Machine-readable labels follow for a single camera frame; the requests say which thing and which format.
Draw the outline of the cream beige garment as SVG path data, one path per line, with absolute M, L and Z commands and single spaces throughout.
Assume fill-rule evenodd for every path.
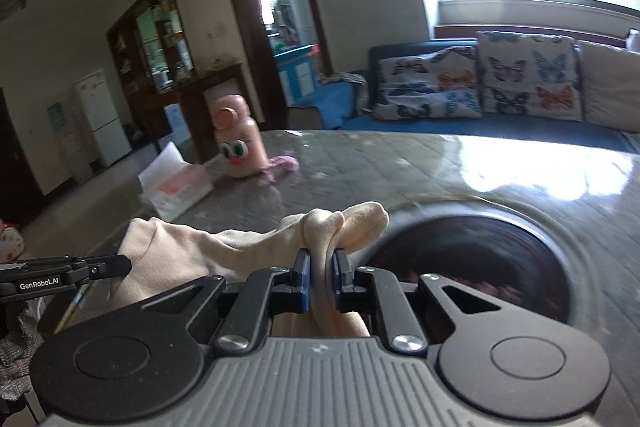
M 119 246 L 132 263 L 129 274 L 111 283 L 110 311 L 132 305 L 204 275 L 220 274 L 239 283 L 250 273 L 273 265 L 290 267 L 299 249 L 310 252 L 310 309 L 276 318 L 278 336 L 369 335 L 357 312 L 335 310 L 331 257 L 372 245 L 390 223 L 379 202 L 362 202 L 344 210 L 313 209 L 281 220 L 267 233 L 227 230 L 212 234 L 187 225 L 136 218 Z

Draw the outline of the white tissue pack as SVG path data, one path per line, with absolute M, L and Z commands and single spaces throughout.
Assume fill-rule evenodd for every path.
M 164 221 L 180 217 L 213 191 L 206 169 L 185 161 L 172 141 L 138 174 L 138 181 L 142 202 Z

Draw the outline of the white refrigerator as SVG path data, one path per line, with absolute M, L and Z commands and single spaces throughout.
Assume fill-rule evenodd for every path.
M 75 91 L 103 165 L 111 167 L 131 152 L 131 145 L 102 70 L 76 81 Z

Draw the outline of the pink cartoon water bottle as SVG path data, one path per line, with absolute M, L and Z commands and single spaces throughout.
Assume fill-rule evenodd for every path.
M 230 94 L 209 105 L 215 138 L 228 175 L 244 179 L 264 171 L 268 164 L 262 136 L 241 95 Z

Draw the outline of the dark wooden side table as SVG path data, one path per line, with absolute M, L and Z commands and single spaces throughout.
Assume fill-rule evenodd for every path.
M 149 135 L 157 153 L 160 153 L 160 139 L 169 132 L 164 108 L 178 104 L 190 132 L 195 155 L 199 162 L 206 162 L 218 154 L 218 146 L 205 92 L 229 81 L 235 83 L 240 95 L 248 98 L 241 64 L 235 63 L 163 91 L 138 93 L 128 102 L 131 112 L 140 118 L 140 127 Z

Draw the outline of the blue sofa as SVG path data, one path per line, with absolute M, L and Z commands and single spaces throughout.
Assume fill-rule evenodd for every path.
M 374 130 L 639 150 L 639 55 L 569 36 L 481 31 L 370 49 L 288 110 L 293 129 Z

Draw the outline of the grey cloth on sofa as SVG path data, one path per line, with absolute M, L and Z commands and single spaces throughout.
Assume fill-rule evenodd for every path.
M 320 87 L 328 88 L 333 98 L 341 101 L 349 116 L 361 116 L 371 112 L 370 87 L 363 70 L 321 74 Z

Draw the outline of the left butterfly cushion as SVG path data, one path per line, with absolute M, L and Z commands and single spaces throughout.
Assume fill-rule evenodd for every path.
M 372 114 L 379 120 L 482 117 L 475 49 L 450 46 L 433 53 L 383 58 L 378 62 Z

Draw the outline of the butterfly cushion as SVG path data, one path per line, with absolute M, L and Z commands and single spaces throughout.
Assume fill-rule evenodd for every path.
M 482 117 L 475 49 L 450 46 L 433 53 L 383 58 L 378 62 L 372 114 L 379 120 Z
M 484 112 L 584 119 L 575 39 L 483 31 L 476 52 Z

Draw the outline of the dark wooden display cabinet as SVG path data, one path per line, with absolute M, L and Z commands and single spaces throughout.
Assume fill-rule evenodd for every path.
M 165 106 L 154 100 L 195 76 L 177 0 L 138 0 L 106 38 L 134 124 L 151 140 L 168 135 Z

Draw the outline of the blue cabinet in doorway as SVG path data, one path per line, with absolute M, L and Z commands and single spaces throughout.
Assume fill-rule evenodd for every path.
M 314 46 L 296 46 L 274 56 L 287 106 L 311 94 L 318 87 L 314 67 Z

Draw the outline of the grey quilted star table mat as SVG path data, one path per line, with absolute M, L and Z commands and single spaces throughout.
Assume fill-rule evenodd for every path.
M 639 421 L 639 159 L 576 145 L 372 131 L 269 131 L 271 152 L 299 163 L 276 182 L 233 181 L 220 159 L 214 191 L 181 218 L 218 232 L 264 231 L 290 213 L 376 200 L 387 236 L 463 217 L 511 223 L 545 243 L 570 291 L 570 324 L 601 343 L 612 377 L 579 426 Z M 273 341 L 264 355 L 228 363 L 160 418 L 163 426 L 489 426 L 431 369 L 384 355 L 372 340 Z

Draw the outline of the right butterfly cushion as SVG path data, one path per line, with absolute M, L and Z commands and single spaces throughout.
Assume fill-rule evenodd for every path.
M 483 31 L 476 52 L 484 112 L 584 119 L 575 39 Z

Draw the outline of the plain beige cushion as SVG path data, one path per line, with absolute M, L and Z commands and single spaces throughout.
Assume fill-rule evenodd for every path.
M 601 127 L 638 133 L 639 53 L 581 41 L 579 60 L 586 121 Z

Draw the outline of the white plush toy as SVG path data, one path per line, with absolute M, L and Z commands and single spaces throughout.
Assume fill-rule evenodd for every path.
M 626 37 L 626 49 L 631 52 L 640 52 L 640 30 L 630 28 Z

